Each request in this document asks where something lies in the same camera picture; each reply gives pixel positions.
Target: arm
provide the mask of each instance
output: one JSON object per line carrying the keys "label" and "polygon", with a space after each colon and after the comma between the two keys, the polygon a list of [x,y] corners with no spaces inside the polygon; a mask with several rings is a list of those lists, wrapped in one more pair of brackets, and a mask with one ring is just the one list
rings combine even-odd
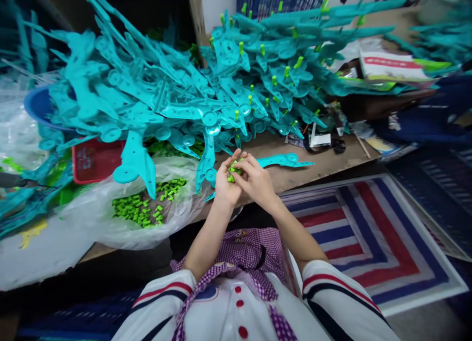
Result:
{"label": "arm", "polygon": [[313,260],[329,262],[315,238],[305,229],[297,218],[285,207],[276,195],[267,212],[274,218],[280,236],[292,252],[300,272],[305,265]]}
{"label": "arm", "polygon": [[303,301],[333,339],[400,341],[367,291],[325,261],[302,271]]}
{"label": "arm", "polygon": [[274,218],[280,230],[280,236],[294,255],[300,272],[312,260],[328,261],[315,238],[276,195],[268,171],[259,165],[256,158],[249,154],[246,160],[235,164],[235,168],[242,168],[248,176],[245,180],[237,173],[233,173],[236,184]]}
{"label": "arm", "polygon": [[112,341],[171,340],[176,329],[173,319],[196,284],[188,270],[149,282]]}
{"label": "arm", "polygon": [[216,174],[216,197],[210,213],[193,241],[182,269],[187,269],[195,276],[198,282],[215,263],[220,251],[221,242],[231,218],[235,205],[241,196],[242,189],[236,184],[228,182],[228,167],[238,159],[240,149],[237,149],[231,158],[221,164]]}
{"label": "arm", "polygon": [[199,281],[215,263],[234,205],[215,197],[210,213],[188,250],[182,269],[192,271]]}

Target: finger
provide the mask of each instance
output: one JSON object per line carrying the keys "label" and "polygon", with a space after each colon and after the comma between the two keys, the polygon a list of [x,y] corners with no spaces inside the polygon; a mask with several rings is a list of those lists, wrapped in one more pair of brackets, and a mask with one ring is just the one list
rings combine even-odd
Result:
{"label": "finger", "polygon": [[241,148],[238,148],[234,151],[233,156],[231,157],[233,162],[235,160],[238,160],[240,154],[241,154]]}
{"label": "finger", "polygon": [[254,158],[253,155],[250,155],[247,157],[246,159],[249,163],[251,163],[251,165],[256,168],[256,169],[262,169],[261,165],[259,164],[259,162],[257,161],[256,158]]}
{"label": "finger", "polygon": [[237,162],[233,168],[243,169],[249,176],[255,175],[257,173],[256,169],[248,162],[247,158],[242,162]]}
{"label": "finger", "polygon": [[242,188],[244,191],[247,191],[249,184],[246,180],[244,180],[241,175],[239,175],[236,171],[231,173],[233,178],[235,179],[235,183]]}
{"label": "finger", "polygon": [[223,163],[220,165],[220,169],[218,171],[226,172],[228,170],[228,167],[231,165],[233,162],[232,157],[229,157],[227,160],[225,160]]}

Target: red button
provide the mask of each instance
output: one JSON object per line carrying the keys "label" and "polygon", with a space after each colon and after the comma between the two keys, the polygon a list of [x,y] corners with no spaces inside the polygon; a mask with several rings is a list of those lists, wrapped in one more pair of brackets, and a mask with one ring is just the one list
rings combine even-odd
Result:
{"label": "red button", "polygon": [[241,336],[242,339],[247,339],[248,333],[244,326],[240,326],[238,329],[238,332],[239,332],[239,336]]}

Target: red plastic basket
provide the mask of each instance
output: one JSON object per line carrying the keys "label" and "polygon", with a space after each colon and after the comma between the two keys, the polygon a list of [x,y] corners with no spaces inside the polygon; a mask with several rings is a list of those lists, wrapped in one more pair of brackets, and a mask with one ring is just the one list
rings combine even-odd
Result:
{"label": "red plastic basket", "polygon": [[93,139],[72,147],[74,181],[90,184],[106,179],[121,165],[125,141],[112,143]]}

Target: striped rug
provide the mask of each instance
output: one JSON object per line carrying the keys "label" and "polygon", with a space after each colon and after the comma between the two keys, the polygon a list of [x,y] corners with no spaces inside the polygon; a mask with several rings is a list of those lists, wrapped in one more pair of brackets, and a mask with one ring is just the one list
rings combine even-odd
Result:
{"label": "striped rug", "polygon": [[467,290],[388,175],[281,198],[331,263],[365,287],[383,311]]}

